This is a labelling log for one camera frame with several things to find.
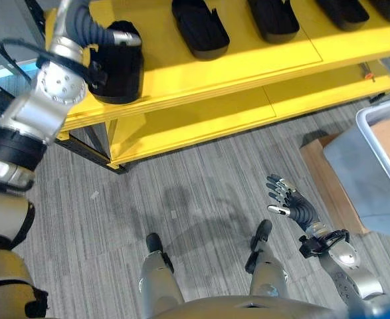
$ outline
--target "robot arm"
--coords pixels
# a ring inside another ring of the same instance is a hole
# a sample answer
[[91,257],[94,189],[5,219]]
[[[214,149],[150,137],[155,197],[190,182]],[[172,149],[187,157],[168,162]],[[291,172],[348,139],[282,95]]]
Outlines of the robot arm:
[[378,279],[362,265],[357,250],[349,243],[348,231],[328,229],[313,205],[289,181],[277,175],[267,180],[269,196],[283,205],[269,205],[268,211],[293,219],[306,232],[300,238],[302,255],[319,258],[350,311],[366,317],[379,314],[388,304],[387,295]]
[[87,78],[81,76],[84,67],[80,65],[83,48],[92,43],[141,45],[137,35],[97,25],[90,16],[89,2],[62,0],[48,53],[56,59],[43,63],[31,90],[14,99],[0,119],[2,319],[38,318],[46,314],[47,293],[34,287],[23,260],[11,252],[25,239],[35,216],[34,205],[15,192],[32,187],[34,170],[47,147],[54,142],[69,110],[86,95]]

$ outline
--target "gray plastic bin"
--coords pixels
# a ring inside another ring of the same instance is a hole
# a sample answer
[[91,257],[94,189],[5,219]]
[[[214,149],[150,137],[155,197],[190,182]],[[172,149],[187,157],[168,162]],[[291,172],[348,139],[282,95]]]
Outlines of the gray plastic bin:
[[356,125],[324,149],[361,222],[390,235],[390,159],[371,126],[390,119],[390,101],[360,110]]

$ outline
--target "robot leg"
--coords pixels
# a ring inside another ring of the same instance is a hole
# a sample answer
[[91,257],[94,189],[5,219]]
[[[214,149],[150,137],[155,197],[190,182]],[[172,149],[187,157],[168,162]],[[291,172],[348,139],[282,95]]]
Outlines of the robot leg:
[[267,243],[272,223],[265,219],[251,240],[251,255],[245,270],[252,275],[250,295],[288,298],[288,275]]
[[146,243],[150,254],[143,263],[139,290],[143,300],[143,318],[147,319],[183,304],[184,299],[159,236],[150,234]]

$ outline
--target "yellow shelf board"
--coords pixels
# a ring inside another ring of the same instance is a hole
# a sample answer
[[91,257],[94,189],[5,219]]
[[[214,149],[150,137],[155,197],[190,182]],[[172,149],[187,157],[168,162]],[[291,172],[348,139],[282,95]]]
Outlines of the yellow shelf board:
[[368,63],[375,82],[365,80],[361,67],[345,66],[264,87],[278,120],[323,107],[390,91],[390,74],[379,61]]
[[138,114],[106,123],[111,164],[176,150],[340,102],[390,90],[390,75],[369,63],[375,82],[358,65]]
[[260,126],[276,117],[263,88],[106,123],[112,164],[176,150]]
[[[91,12],[104,26],[124,19],[140,32],[145,57],[142,97],[131,104],[111,105],[89,93],[69,112],[63,130],[259,87],[277,72],[321,61],[302,30],[284,45],[264,42],[243,0],[209,1],[231,38],[226,55],[212,61],[191,55],[177,30],[169,0],[119,2],[115,6],[106,0],[91,3]],[[49,18],[47,33],[51,34],[54,12]]]
[[[111,105],[88,93],[70,111],[62,131],[390,56],[390,23],[369,1],[361,2],[370,20],[360,30],[345,32],[332,24],[316,0],[292,0],[301,30],[281,45],[261,39],[246,0],[206,2],[217,8],[231,38],[227,54],[208,62],[191,56],[175,25],[170,0],[91,2],[91,12],[101,25],[125,19],[139,30],[146,60],[142,97],[131,104]],[[47,13],[47,43],[55,14],[55,10]],[[84,63],[88,60],[86,51]]]
[[292,0],[294,12],[324,64],[339,68],[390,56],[390,22],[370,3],[360,0],[370,19],[360,29],[339,30],[317,0]]

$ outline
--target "white bin edge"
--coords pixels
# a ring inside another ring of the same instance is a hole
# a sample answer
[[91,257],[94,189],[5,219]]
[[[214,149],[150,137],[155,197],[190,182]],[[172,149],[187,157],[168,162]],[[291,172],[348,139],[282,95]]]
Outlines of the white bin edge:
[[367,121],[367,116],[373,112],[379,112],[382,109],[387,109],[390,107],[390,101],[384,102],[378,106],[364,108],[357,112],[355,116],[355,121],[357,122],[357,127],[359,131],[365,138],[366,142],[369,144],[372,152],[375,154],[379,163],[382,165],[382,168],[387,173],[390,179],[390,159],[373,133],[369,122]]

